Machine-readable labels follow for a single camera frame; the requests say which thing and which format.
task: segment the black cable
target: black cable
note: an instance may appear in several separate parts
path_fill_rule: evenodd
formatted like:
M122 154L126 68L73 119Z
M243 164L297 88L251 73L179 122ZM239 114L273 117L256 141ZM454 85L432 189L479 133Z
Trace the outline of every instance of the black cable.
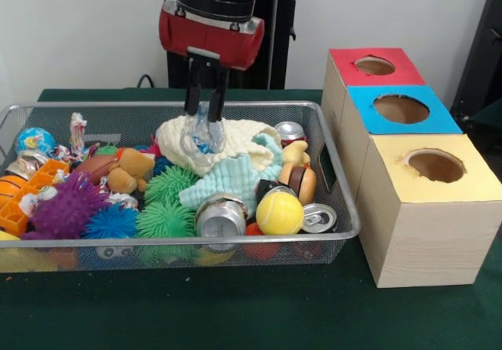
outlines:
M151 87L152 89L154 89L154 88L155 88L154 81L153 81L153 79L151 78L151 76L150 76L150 75L148 75L148 74L143 74L143 75L141 75L141 78L140 78L140 80L138 81L138 84L136 85L136 88L137 88L137 89L140 89L140 88L141 88L141 85L143 84L143 81L144 81L145 79L147 79L147 80L148 80L148 83L150 83L150 87Z

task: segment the toy pile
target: toy pile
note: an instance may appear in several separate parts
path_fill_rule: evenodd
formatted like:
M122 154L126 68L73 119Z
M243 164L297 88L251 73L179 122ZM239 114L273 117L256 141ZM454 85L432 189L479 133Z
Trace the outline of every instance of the toy pile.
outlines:
M5 230L0 240L234 237L336 229L334 210L313 203L317 178L304 131L294 122L272 127L224 119L223 151L203 165L180 146L183 116L162 124L150 147L86 147L86 126L81 114L71 116L69 147L40 128L18 135L17 160L0 178ZM218 264L232 257L234 247L145 246L141 258ZM263 261L279 248L279 243L246 244L244 251ZM101 259L115 251L97 249Z

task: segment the cardboard box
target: cardboard box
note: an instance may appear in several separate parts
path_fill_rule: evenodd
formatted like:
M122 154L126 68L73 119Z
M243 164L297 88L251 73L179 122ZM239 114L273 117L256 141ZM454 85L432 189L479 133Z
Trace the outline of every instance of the cardboard box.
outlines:
M348 87L336 147L357 197L370 134L462 134L428 86Z
M470 284L502 221L502 185L466 135L374 136L356 205L377 287Z
M425 81L400 48L331 49L322 110L336 141L349 86L420 86Z

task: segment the green table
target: green table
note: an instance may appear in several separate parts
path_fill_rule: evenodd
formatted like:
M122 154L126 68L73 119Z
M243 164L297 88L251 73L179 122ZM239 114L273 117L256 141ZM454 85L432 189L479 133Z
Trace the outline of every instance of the green table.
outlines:
M182 100L164 89L40 99ZM229 100L320 101L319 91ZM473 286L378 290L357 239L331 265L2 275L0 349L502 348L502 243Z

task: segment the wire mesh basket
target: wire mesh basket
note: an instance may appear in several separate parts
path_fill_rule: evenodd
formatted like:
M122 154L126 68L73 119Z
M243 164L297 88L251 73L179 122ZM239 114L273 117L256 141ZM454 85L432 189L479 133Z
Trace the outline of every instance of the wire mesh basket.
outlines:
M150 144L151 135L164 121L184 113L180 102L14 105L0 113L0 173L16 158L14 143L22 129L41 127L58 143L66 144L70 117L75 111L87 120L86 143L99 141L121 147ZM333 262L345 241L358 234L360 224L321 108L302 101L227 103L224 117L271 126L293 121L303 126L311 166L318 176L315 201L335 209L335 232L231 238L0 241L0 272Z

